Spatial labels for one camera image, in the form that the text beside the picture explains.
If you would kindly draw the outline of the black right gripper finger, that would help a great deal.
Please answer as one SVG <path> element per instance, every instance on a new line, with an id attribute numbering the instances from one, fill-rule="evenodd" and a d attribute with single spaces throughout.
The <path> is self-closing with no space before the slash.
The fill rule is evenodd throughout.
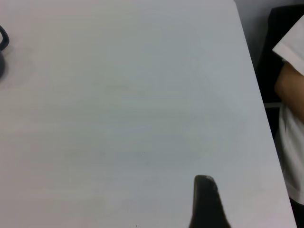
<path id="1" fill-rule="evenodd" d="M 229 228 L 218 187 L 211 176 L 194 178 L 193 206 L 190 228 Z"/>

